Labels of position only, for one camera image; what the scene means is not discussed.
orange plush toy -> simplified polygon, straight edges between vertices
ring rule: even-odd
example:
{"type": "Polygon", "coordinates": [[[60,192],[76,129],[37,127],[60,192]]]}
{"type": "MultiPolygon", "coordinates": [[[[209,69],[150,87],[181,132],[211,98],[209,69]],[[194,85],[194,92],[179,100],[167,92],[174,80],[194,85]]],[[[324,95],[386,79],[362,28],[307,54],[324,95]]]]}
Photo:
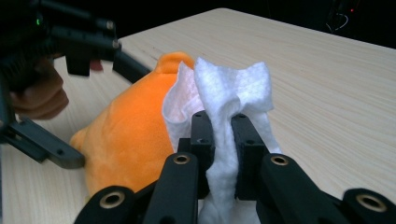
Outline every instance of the orange plush toy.
{"type": "Polygon", "coordinates": [[[72,137],[71,146],[86,158],[90,196],[109,186],[138,192],[159,178],[166,158],[174,153],[163,121],[163,99],[177,80],[181,62],[194,66],[184,52],[164,54],[151,73],[72,137]]]}

table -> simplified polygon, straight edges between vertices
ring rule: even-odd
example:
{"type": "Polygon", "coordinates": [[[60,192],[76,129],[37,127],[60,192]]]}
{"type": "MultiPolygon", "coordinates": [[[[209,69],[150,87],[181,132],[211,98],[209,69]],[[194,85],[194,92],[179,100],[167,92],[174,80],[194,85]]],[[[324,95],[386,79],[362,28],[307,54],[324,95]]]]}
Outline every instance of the table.
{"type": "MultiPolygon", "coordinates": [[[[271,126],[283,152],[325,192],[342,198],[367,188],[396,203],[396,49],[328,35],[227,8],[126,36],[123,48],[154,68],[165,53],[235,69],[266,62],[275,109],[271,126]]],[[[68,141],[130,85],[104,63],[90,78],[55,61],[70,104],[37,123],[68,141]]],[[[72,223],[86,202],[82,169],[39,164],[3,148],[4,223],[72,223]]]]}

paper towel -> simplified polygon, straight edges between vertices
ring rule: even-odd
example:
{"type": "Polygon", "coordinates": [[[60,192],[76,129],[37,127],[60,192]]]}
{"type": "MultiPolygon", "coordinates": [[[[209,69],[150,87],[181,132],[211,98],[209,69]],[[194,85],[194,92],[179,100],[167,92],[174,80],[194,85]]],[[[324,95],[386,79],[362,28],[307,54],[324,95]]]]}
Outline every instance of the paper towel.
{"type": "Polygon", "coordinates": [[[173,149],[177,151],[179,138],[191,137],[191,116],[201,110],[212,122],[216,147],[214,162],[206,171],[210,192],[204,199],[199,223],[246,223],[247,219],[249,223],[260,223],[254,202],[234,199],[238,159],[231,118],[239,113],[247,115],[268,149],[282,153],[267,116],[271,109],[271,78],[265,63],[240,70],[201,57],[193,70],[180,63],[177,82],[163,101],[163,118],[173,149]]]}

orange fabric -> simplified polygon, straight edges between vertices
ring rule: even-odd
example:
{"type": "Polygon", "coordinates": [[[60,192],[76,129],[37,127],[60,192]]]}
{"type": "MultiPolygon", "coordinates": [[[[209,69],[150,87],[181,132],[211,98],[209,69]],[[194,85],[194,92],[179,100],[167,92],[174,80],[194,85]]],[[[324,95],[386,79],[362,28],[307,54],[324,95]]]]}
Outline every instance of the orange fabric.
{"type": "Polygon", "coordinates": [[[156,181],[173,153],[163,120],[163,99],[177,80],[180,62],[193,68],[184,52],[164,54],[154,71],[117,96],[87,127],[71,138],[86,159],[90,196],[117,185],[138,192],[156,181]]]}

wooden table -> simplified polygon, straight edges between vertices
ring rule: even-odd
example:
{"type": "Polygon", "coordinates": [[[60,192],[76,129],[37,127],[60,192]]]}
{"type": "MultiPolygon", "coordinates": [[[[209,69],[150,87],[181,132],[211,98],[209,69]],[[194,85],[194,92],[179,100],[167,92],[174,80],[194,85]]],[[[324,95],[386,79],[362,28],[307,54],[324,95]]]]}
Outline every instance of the wooden table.
{"type": "MultiPolygon", "coordinates": [[[[125,51],[154,68],[183,50],[212,63],[246,68],[266,62],[276,140],[323,190],[342,198],[367,188],[396,203],[396,50],[219,8],[124,37],[125,51]]],[[[64,77],[70,105],[38,122],[68,141],[129,82],[111,71],[64,77]]],[[[83,170],[39,164],[3,148],[4,223],[72,223],[86,202],[83,170]]]]}

